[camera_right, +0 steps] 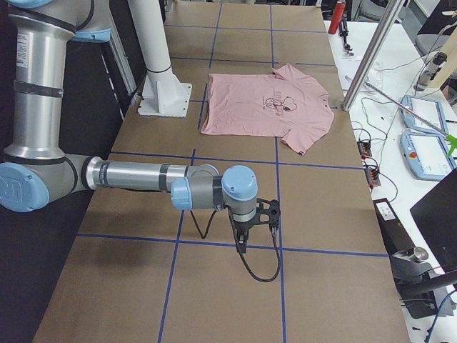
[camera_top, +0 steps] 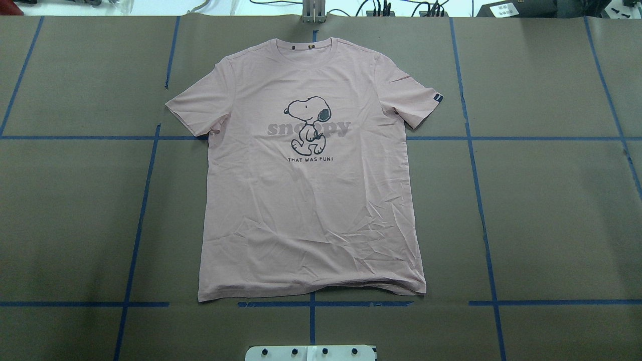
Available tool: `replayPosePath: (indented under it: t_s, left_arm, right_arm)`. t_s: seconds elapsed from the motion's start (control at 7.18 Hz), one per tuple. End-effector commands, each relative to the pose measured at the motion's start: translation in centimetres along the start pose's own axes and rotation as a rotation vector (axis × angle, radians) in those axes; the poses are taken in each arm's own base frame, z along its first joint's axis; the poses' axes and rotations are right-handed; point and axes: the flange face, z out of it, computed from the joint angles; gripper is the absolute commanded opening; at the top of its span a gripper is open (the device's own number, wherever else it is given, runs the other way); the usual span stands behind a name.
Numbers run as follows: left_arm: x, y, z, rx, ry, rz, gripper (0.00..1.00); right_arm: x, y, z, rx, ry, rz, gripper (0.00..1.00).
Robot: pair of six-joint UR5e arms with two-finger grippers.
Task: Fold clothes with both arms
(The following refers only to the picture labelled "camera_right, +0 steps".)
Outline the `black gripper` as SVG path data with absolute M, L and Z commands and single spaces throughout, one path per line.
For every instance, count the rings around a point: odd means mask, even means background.
M 230 219 L 235 232 L 237 252 L 239 254 L 245 254 L 249 232 L 254 226 L 258 224 L 257 218 L 254 217 L 247 222 L 239 222 L 235 220 L 235 215 L 232 214 Z

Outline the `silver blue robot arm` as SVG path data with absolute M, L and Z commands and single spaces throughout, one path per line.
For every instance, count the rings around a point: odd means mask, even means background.
M 254 172 L 215 167 L 109 161 L 66 154 L 59 147 L 69 41 L 111 38 L 107 1 L 10 1 L 18 30 L 14 80 L 14 136 L 1 164 L 1 205 L 32 212 L 74 192 L 101 188 L 167 193 L 175 208 L 228 210 L 236 248 L 245 252 L 261 205 Z

